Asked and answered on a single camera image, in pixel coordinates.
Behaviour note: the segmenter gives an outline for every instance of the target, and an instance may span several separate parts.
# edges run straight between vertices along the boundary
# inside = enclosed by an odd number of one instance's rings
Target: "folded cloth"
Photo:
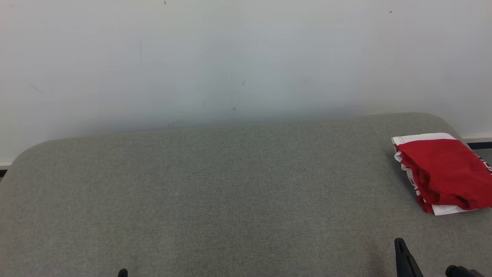
[[[435,215],[492,207],[492,168],[449,134],[394,137],[395,159],[425,212]]]

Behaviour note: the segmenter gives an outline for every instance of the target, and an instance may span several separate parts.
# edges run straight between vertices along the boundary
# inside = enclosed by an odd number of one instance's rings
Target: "red cloth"
[[[457,205],[464,210],[492,207],[487,163],[461,141],[416,140],[395,147],[401,151],[401,163],[412,169],[425,212],[432,212],[431,205]]]

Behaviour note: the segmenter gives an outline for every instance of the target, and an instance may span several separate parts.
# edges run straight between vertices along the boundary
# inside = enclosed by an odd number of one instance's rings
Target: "gray fabric tablecloth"
[[[391,137],[421,113],[69,138],[0,183],[0,276],[492,276],[490,209],[422,211]]]

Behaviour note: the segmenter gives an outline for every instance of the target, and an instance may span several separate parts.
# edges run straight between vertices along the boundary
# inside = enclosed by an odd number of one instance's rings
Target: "white fabric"
[[[433,140],[433,139],[456,139],[450,134],[446,133],[434,133],[434,134],[421,134],[421,135],[412,135],[412,136],[403,136],[403,137],[394,137],[391,138],[391,142],[394,145],[401,145],[407,142],[411,141],[416,141],[416,140]],[[397,151],[395,148],[395,159],[401,163],[402,157],[401,157],[401,152]],[[415,193],[417,196],[420,195],[419,188],[415,184],[415,180],[413,179],[413,173],[412,170],[405,165],[401,164],[401,170],[406,171],[406,175],[408,177],[408,180],[410,180],[410,183],[414,186],[415,188]],[[445,215],[445,214],[451,214],[451,213],[457,213],[457,212],[464,212],[467,210],[461,209],[460,207],[456,205],[432,205],[432,211],[434,212],[434,215]]]

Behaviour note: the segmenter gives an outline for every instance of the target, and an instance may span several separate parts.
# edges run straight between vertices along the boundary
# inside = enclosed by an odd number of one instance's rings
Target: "folded clothing stack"
[[[391,141],[425,212],[444,215],[492,207],[492,168],[461,141],[445,133]]]

